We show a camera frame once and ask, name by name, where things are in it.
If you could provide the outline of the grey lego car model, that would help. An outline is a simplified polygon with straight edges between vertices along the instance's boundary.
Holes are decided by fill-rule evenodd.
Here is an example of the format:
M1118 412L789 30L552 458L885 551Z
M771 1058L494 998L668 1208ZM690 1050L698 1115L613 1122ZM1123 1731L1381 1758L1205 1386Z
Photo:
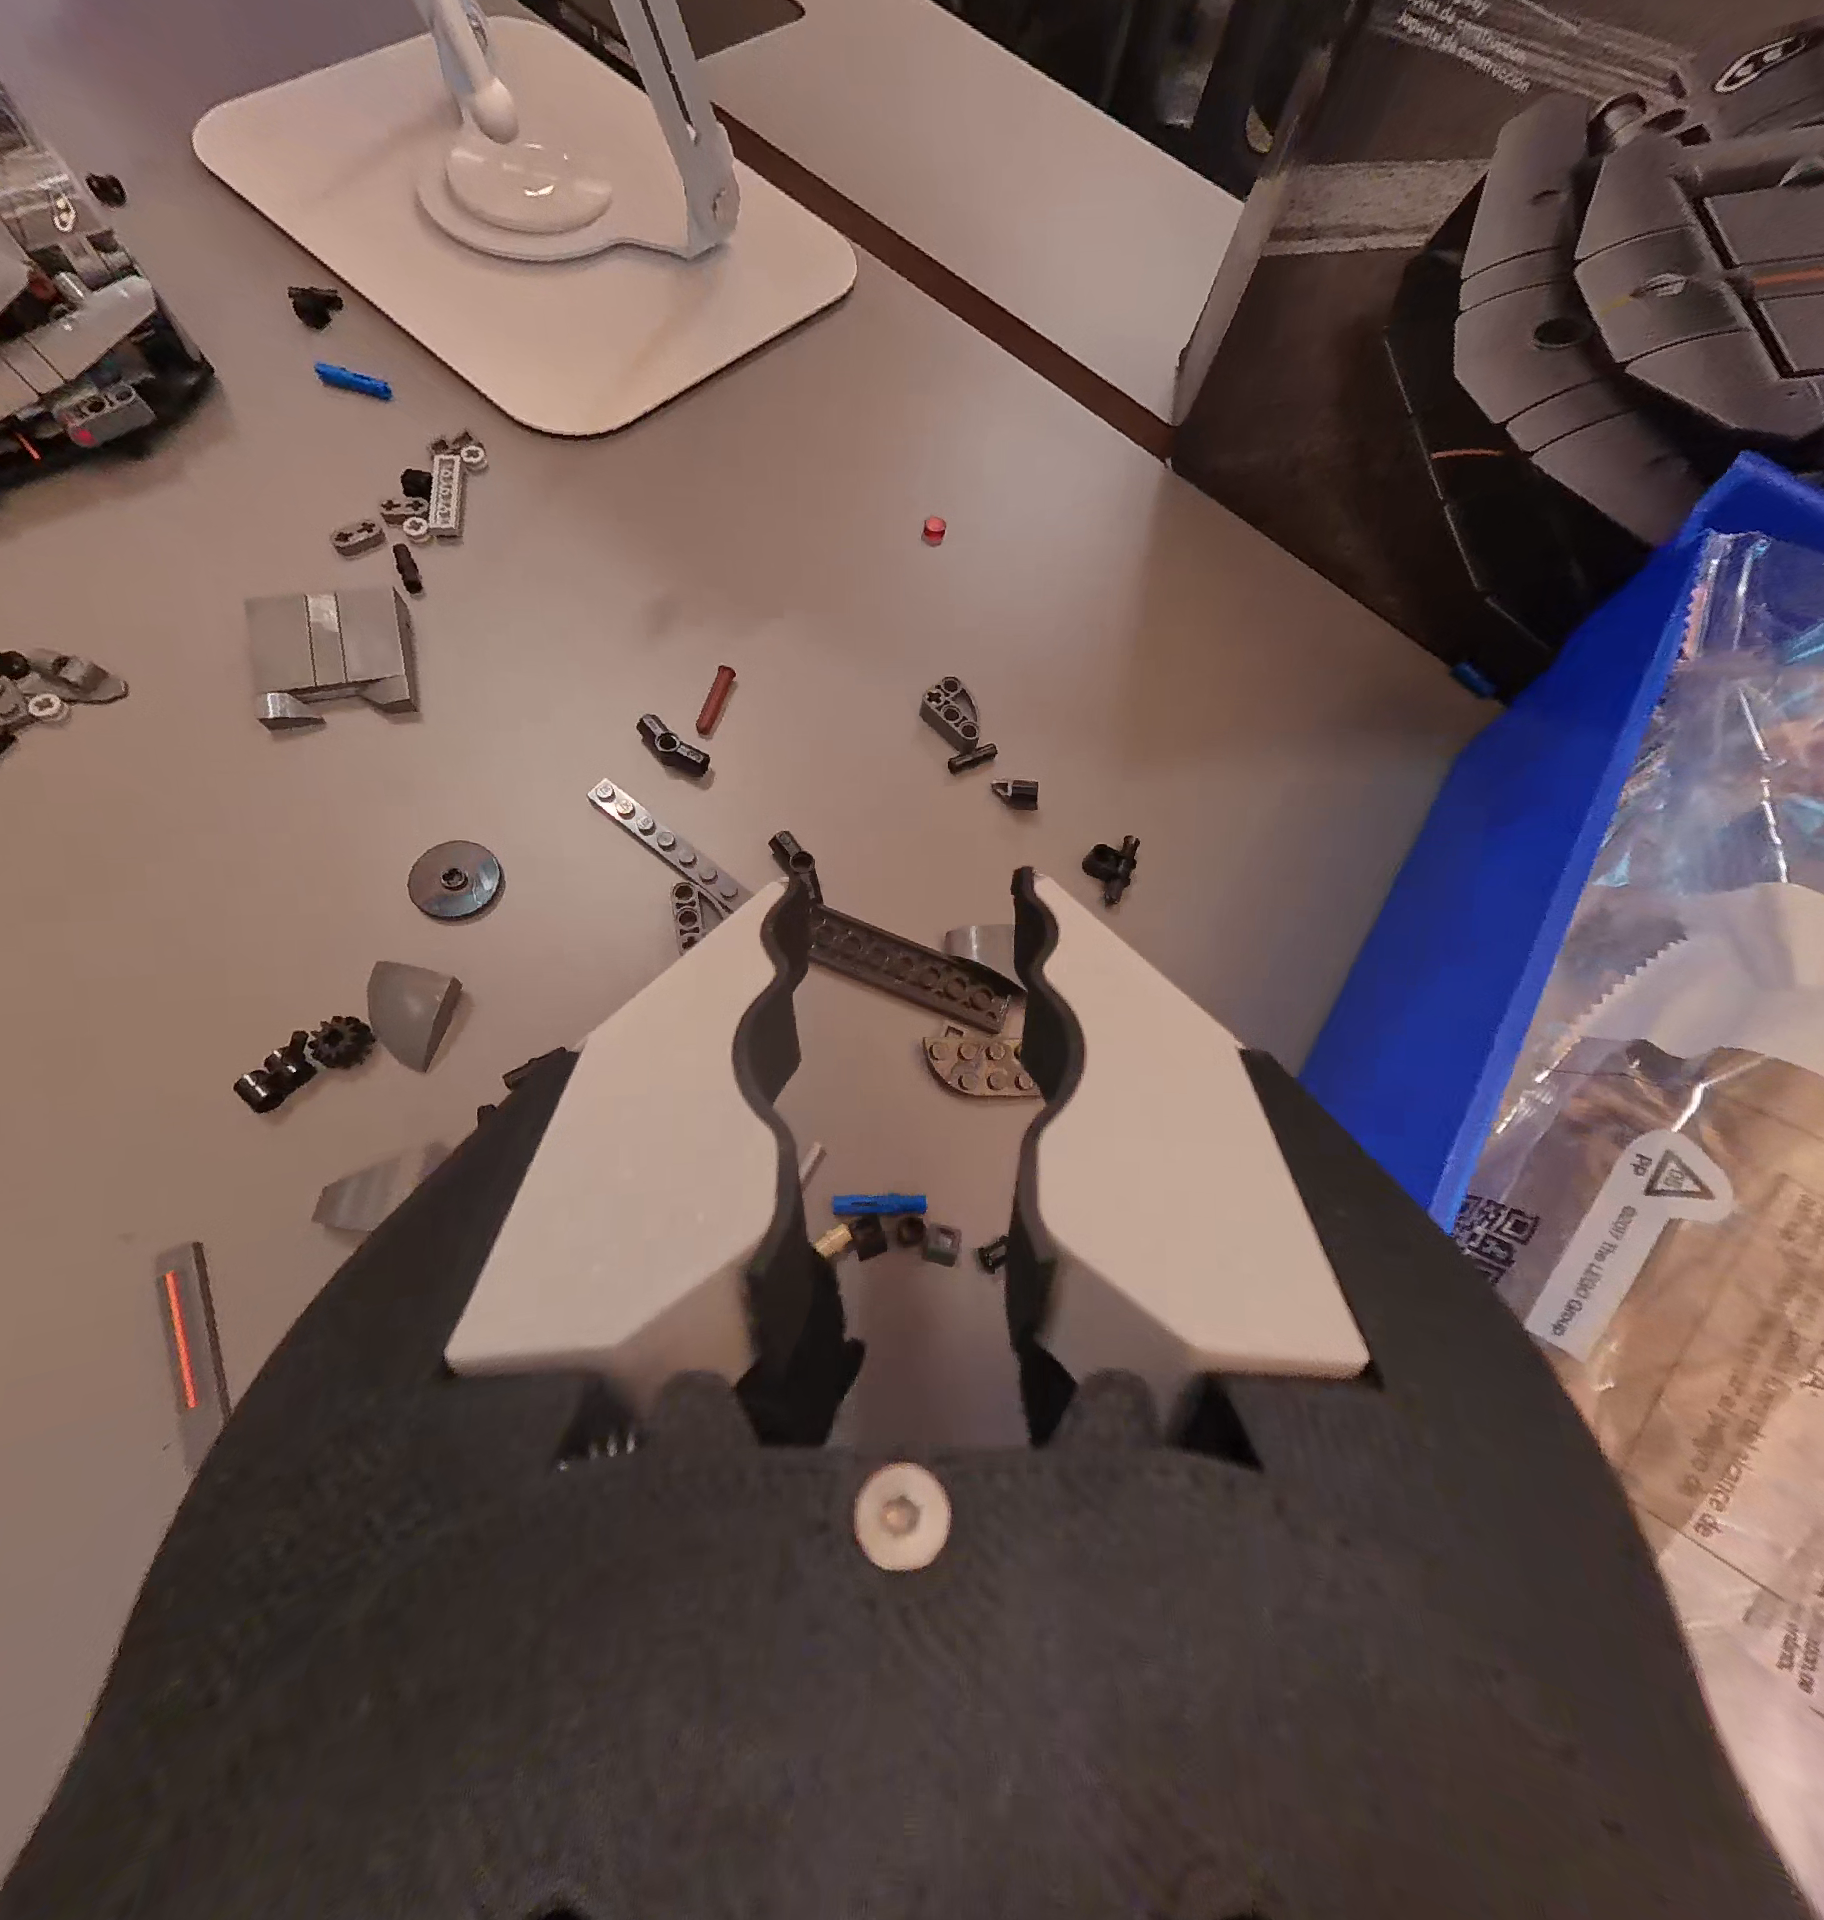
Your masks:
M0 496L145 455L216 380L85 175L0 79Z

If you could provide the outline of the long grey tile orange stripe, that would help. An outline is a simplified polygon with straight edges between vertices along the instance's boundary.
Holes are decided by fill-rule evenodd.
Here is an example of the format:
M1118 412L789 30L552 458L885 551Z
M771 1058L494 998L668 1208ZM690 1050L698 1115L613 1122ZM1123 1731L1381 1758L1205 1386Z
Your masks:
M154 1302L179 1452L187 1474L195 1476L232 1416L203 1243L179 1243L156 1255Z

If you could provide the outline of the dark grey lego panel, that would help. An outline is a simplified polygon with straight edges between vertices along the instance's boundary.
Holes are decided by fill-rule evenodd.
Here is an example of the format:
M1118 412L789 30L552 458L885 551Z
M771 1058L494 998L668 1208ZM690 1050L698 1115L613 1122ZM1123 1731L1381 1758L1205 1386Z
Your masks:
M418 643L395 588L276 593L244 599L253 716L268 732L323 723L344 701L418 713Z

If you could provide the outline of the blue plastic storage bin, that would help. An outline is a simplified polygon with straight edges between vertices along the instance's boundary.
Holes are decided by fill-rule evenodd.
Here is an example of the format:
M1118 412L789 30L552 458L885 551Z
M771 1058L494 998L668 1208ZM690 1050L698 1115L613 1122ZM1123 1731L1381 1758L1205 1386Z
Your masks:
M1746 451L1459 753L1300 1086L1445 1230L1687 638L1712 535L1824 554L1824 490Z

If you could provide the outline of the black round lego disc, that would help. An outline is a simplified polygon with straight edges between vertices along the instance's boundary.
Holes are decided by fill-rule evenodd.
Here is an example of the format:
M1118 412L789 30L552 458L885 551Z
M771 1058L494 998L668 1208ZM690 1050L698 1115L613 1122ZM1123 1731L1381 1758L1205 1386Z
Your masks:
M428 920L470 921L498 903L503 884L505 867L493 851L472 839L445 839L418 854L404 891Z

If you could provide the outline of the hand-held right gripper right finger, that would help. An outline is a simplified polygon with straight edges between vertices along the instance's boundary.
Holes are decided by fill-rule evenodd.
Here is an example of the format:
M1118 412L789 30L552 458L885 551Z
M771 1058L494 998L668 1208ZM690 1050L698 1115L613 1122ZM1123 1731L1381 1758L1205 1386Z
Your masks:
M1123 1374L1179 1426L1209 1379L1361 1379L1370 1350L1232 1031L1036 867L1011 878L1019 1139L1003 1309L1030 1426Z

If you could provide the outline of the wooden and white book stand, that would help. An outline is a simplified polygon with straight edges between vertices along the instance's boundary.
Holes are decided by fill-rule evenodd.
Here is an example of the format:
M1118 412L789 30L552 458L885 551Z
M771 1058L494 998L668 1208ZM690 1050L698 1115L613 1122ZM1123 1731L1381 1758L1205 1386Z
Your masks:
M613 3L619 35L680 174L686 230L654 211L649 162L562 144L555 117L523 116L478 5L418 3L458 133L418 175L418 201L448 237L493 259L563 266L634 248L698 259L740 218L730 142L713 116L678 5Z

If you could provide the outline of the pile of loose lego pieces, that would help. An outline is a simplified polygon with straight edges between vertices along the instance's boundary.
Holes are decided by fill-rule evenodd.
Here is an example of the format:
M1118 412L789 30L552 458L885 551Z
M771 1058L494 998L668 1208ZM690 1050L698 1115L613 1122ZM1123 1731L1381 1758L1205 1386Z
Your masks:
M518 1283L613 1270L668 1283L749 1260L797 1201L794 1149L770 1131L774 1092L749 1063L756 1012L784 1084L797 1068L791 994L824 965L1001 1041L1015 974L840 914L782 880L749 893L634 795L598 780L586 804L678 871L716 912L700 941L583 1041L508 1214L499 1264Z

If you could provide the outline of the cluster of small lego connectors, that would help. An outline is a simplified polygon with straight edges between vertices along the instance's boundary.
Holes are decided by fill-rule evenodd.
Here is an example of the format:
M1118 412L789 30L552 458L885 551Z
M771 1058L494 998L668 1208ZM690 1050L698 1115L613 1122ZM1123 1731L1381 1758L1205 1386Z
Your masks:
M466 540L470 494L490 471L478 435L433 436L418 466L400 466L389 493L332 524L326 541L336 560L388 560L408 599L428 593L428 558Z

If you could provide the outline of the white rounded base plate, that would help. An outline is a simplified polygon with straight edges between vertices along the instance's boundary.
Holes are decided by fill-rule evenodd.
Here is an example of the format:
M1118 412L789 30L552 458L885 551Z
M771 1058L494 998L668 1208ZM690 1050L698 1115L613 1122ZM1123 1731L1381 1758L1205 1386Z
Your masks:
M575 151L618 147L648 161L654 211L683 235L680 174L642 83L549 26L485 18L520 113L555 117ZM419 170L458 125L424 30L208 110L195 157L543 435L626 428L853 291L846 237L734 157L738 226L704 258L623 248L549 266L472 253L418 201Z

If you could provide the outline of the black lego set box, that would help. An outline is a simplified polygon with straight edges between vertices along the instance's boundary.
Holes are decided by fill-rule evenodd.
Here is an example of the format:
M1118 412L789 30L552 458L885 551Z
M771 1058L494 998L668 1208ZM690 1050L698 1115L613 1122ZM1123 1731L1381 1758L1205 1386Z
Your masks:
M1175 466L1507 698L1743 457L1824 490L1824 5L1371 5Z

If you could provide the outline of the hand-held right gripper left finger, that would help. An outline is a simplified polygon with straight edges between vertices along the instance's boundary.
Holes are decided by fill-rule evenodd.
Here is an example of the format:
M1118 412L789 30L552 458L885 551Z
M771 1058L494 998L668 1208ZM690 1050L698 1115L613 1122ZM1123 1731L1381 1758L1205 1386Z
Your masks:
M762 886L583 1041L453 1329L456 1376L683 1374L822 1425L822 1257L778 1098L799 1070L809 893Z

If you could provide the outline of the clear plastic lego bag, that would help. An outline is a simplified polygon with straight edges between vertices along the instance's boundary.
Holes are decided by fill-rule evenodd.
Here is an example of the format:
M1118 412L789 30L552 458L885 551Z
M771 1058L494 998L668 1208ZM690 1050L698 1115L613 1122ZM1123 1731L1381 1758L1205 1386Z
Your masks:
M1716 533L1475 1174L1824 1915L1824 554Z

